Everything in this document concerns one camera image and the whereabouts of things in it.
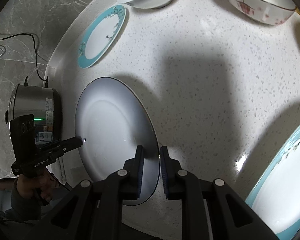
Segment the person's left hand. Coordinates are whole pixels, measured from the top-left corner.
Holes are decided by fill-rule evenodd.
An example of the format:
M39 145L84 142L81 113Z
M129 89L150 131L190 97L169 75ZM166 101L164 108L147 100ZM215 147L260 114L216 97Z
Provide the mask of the person's left hand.
M17 191L23 198L39 196L46 202L53 198L53 191L59 188L59 182L45 167L34 177L20 175L17 179Z

